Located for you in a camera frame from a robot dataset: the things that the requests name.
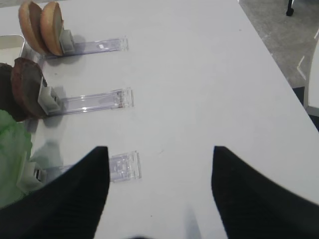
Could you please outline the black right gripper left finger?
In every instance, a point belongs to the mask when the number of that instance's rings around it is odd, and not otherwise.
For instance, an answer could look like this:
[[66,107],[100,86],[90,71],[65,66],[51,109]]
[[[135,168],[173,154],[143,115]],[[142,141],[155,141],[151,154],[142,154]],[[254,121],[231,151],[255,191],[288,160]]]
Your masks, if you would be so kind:
[[0,211],[2,239],[92,239],[110,186],[106,146],[95,147],[48,185]]

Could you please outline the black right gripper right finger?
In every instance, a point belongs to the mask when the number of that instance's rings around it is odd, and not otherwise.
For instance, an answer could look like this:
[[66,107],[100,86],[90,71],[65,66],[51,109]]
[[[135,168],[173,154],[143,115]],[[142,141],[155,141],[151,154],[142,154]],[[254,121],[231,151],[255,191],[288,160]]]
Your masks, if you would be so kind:
[[213,152],[212,195],[229,239],[317,239],[319,206],[262,175],[225,146]]

